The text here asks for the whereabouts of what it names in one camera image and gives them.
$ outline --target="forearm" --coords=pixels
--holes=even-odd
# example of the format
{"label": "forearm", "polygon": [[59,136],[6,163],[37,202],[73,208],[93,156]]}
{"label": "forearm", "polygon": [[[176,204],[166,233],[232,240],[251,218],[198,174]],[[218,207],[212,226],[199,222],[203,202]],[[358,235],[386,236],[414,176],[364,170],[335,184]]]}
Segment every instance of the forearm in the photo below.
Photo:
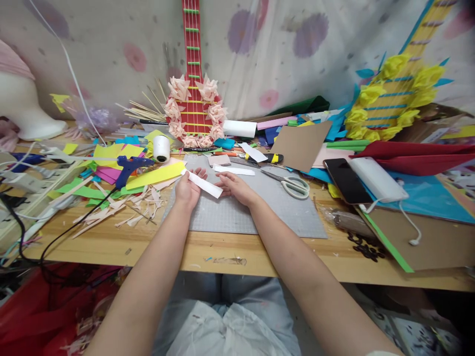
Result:
{"label": "forearm", "polygon": [[87,355],[149,355],[175,282],[191,211],[176,204],[120,288]]}
{"label": "forearm", "polygon": [[329,355],[366,355],[375,350],[399,353],[322,260],[265,201],[258,201],[250,210],[274,267]]}

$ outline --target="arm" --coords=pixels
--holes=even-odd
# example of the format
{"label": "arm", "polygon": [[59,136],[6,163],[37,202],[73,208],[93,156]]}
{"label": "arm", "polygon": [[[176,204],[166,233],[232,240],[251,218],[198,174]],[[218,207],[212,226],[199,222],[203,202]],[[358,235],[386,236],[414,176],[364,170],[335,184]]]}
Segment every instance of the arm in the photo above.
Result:
{"label": "arm", "polygon": [[400,355],[384,333],[335,279],[330,270],[267,203],[239,177],[224,172],[217,183],[248,206],[267,253],[329,355]]}
{"label": "arm", "polygon": [[[196,170],[206,179],[206,170]],[[176,201],[160,229],[130,272],[86,355],[150,355],[162,311],[180,268],[190,216],[200,189],[186,173]]]}

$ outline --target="gray cutting mat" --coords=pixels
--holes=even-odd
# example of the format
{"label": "gray cutting mat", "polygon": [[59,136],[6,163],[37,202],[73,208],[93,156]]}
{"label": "gray cutting mat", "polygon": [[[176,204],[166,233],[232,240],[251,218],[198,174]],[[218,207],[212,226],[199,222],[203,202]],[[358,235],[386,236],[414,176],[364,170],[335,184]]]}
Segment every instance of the gray cutting mat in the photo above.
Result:
{"label": "gray cutting mat", "polygon": [[[188,155],[187,169],[205,167],[208,171],[208,181],[216,183],[219,179],[208,164],[208,158],[203,155]],[[292,198],[282,187],[281,183],[260,172],[260,169],[232,163],[230,167],[246,168],[256,172],[255,176],[239,176],[254,189],[269,206],[298,236],[308,238],[328,238],[322,221],[311,198],[298,200]],[[272,166],[268,170],[280,176],[298,176],[298,174]],[[175,202],[175,188],[170,196],[169,204],[163,218],[168,215]],[[215,199],[202,192],[198,204],[191,216],[190,230],[227,232],[242,234],[257,234],[249,209],[233,197]]]}

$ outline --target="red paper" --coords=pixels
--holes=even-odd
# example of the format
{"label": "red paper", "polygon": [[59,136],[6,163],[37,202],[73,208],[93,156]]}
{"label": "red paper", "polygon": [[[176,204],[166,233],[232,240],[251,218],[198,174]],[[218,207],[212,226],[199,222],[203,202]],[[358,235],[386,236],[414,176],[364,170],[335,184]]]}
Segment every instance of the red paper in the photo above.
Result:
{"label": "red paper", "polygon": [[373,157],[391,171],[433,176],[474,159],[475,146],[376,141],[350,157]]}

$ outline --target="scissors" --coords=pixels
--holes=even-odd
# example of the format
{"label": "scissors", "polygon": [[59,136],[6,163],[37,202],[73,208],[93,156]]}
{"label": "scissors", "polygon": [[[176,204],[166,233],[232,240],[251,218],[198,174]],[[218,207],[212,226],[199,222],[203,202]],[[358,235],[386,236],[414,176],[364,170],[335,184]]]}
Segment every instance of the scissors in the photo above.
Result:
{"label": "scissors", "polygon": [[295,199],[307,199],[310,194],[310,186],[306,181],[297,177],[281,177],[273,173],[270,173],[265,170],[261,170],[262,173],[268,175],[271,178],[274,178],[281,182],[285,191],[289,193]]}

